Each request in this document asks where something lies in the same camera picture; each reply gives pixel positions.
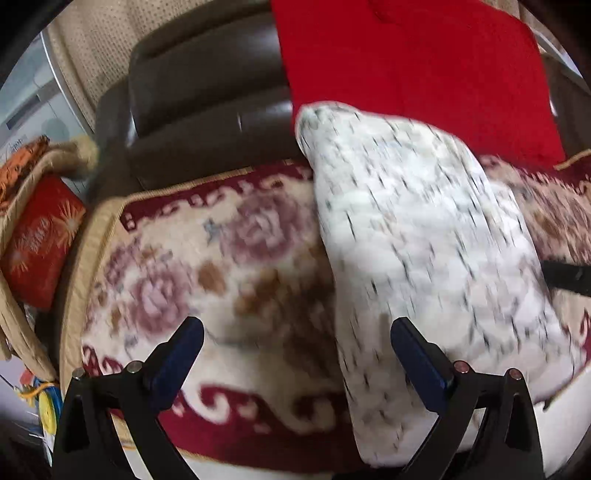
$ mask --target screw head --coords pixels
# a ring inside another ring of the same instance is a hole
[[[82,367],[75,368],[74,371],[72,372],[72,378],[74,380],[81,380],[85,376],[86,376],[86,370],[84,370],[84,368],[82,368]]]
[[[125,369],[130,373],[130,374],[136,374],[137,372],[139,372],[140,370],[142,370],[142,367],[144,366],[143,362],[140,362],[139,360],[133,360],[132,362],[129,362],[127,364],[127,367],[125,367]]]
[[[467,374],[470,371],[470,365],[468,365],[464,360],[458,360],[454,362],[453,368],[456,369],[456,372],[460,372],[461,374]]]
[[[510,368],[509,375],[513,380],[521,380],[523,378],[523,374],[516,368]]]

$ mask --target orange fabric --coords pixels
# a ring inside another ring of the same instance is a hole
[[[0,214],[5,213],[22,182],[49,148],[45,135],[22,146],[0,167]]]

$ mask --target white pillow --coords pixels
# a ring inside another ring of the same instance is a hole
[[[581,368],[585,354],[561,329],[513,194],[486,178],[464,143],[335,103],[303,107],[296,123],[314,168],[340,365],[365,462],[408,461],[436,419],[390,346],[398,317],[452,361],[520,369],[534,401]],[[478,416],[473,423],[464,448]]]

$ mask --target brown leather sofa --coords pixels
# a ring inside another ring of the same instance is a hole
[[[300,157],[291,111],[268,1],[209,2],[143,39],[99,102],[90,196]]]

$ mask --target red cushion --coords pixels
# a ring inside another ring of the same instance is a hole
[[[480,0],[273,0],[294,112],[336,100],[417,119],[476,155],[564,160],[534,37]]]
[[[49,310],[66,254],[85,208],[59,177],[37,184],[2,257],[2,273],[13,295]]]

